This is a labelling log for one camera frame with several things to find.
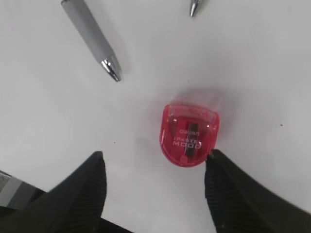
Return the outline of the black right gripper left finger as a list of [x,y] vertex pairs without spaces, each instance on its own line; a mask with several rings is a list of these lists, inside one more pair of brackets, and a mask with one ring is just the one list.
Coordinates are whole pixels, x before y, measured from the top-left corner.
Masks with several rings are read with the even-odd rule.
[[2,233],[97,233],[106,198],[103,154],[93,153],[70,176],[25,209],[0,220]]

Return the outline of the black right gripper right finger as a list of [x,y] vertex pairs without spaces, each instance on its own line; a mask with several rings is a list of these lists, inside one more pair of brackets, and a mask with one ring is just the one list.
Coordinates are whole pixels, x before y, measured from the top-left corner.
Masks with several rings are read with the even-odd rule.
[[205,197],[218,233],[309,233],[310,213],[279,197],[220,150],[206,160]]

